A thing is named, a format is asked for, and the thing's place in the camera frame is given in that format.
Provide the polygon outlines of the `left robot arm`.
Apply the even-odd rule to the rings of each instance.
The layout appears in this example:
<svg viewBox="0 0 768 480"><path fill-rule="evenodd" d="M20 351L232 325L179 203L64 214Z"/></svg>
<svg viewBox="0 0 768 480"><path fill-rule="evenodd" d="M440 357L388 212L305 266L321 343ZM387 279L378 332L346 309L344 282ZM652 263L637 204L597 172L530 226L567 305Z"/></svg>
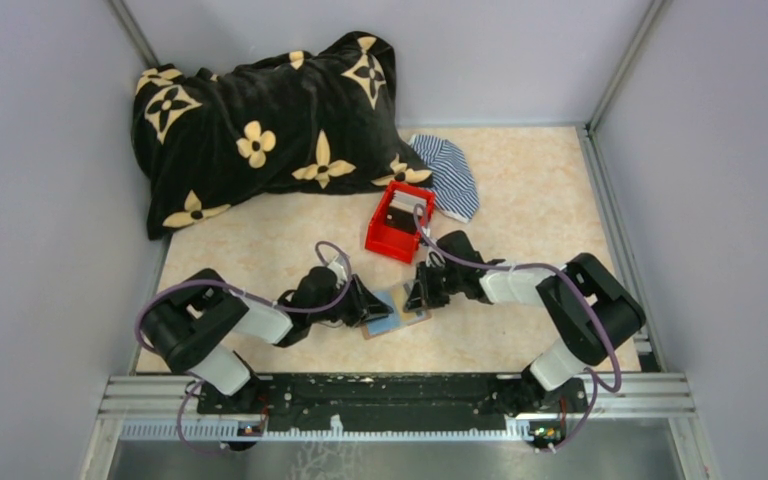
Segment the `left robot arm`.
<svg viewBox="0 0 768 480"><path fill-rule="evenodd" d="M139 314L135 335L175 374L190 374L224 396L242 392L256 375L224 347L231 333L282 348L305 339L316 323L358 327L393 308L342 267L312 268L278 300L247 294L213 269L162 291Z"/></svg>

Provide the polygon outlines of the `pink leather card holder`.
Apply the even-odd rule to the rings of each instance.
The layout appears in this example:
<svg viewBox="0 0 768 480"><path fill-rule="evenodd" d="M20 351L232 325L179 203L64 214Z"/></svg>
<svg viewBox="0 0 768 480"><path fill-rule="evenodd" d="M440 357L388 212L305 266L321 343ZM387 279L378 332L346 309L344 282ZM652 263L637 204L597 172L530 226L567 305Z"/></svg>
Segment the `pink leather card holder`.
<svg viewBox="0 0 768 480"><path fill-rule="evenodd" d="M373 292L377 299L383 301L392 309L392 313L386 317L367 322L362 326L361 332L366 340L371 340L432 318L430 310L419 310L416 312L404 310L412 287L413 282L409 281L396 284L387 290Z"/></svg>

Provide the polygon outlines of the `red plastic bin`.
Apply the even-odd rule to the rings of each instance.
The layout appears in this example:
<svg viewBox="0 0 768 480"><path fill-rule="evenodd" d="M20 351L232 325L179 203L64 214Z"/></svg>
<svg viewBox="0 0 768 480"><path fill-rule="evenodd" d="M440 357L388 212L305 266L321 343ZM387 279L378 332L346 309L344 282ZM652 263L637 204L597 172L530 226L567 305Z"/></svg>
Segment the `red plastic bin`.
<svg viewBox="0 0 768 480"><path fill-rule="evenodd" d="M417 231L413 235L386 227L384 215L391 207L390 202L395 189L403 189L411 193L422 194L428 198L428 205L422 208L417 205L412 211L415 216ZM373 253L410 264L419 249L420 228L428 225L435 208L435 194L428 189L419 188L392 181L385 189L374 213L368 223L364 247Z"/></svg>

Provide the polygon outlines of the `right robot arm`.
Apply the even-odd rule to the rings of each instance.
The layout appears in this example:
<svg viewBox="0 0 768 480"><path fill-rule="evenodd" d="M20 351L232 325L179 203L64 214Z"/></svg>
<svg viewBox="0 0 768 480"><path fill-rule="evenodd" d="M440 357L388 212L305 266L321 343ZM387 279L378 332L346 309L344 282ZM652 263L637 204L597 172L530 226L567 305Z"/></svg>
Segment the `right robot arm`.
<svg viewBox="0 0 768 480"><path fill-rule="evenodd" d="M406 312L447 306L454 295L487 305L542 306L559 334L521 374L518 397L533 408L551 402L577 374L603 361L646 324L642 306L603 263L580 253L560 266L484 260L461 230L430 245L416 267Z"/></svg>

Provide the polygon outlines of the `black card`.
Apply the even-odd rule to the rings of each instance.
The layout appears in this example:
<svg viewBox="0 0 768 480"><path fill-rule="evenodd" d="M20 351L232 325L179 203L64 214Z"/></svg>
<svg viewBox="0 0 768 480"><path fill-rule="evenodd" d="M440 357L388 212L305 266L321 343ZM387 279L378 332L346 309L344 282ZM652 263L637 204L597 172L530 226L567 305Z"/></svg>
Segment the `black card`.
<svg viewBox="0 0 768 480"><path fill-rule="evenodd" d="M384 225L409 235L417 231L414 213L395 207L389 207L386 210Z"/></svg>

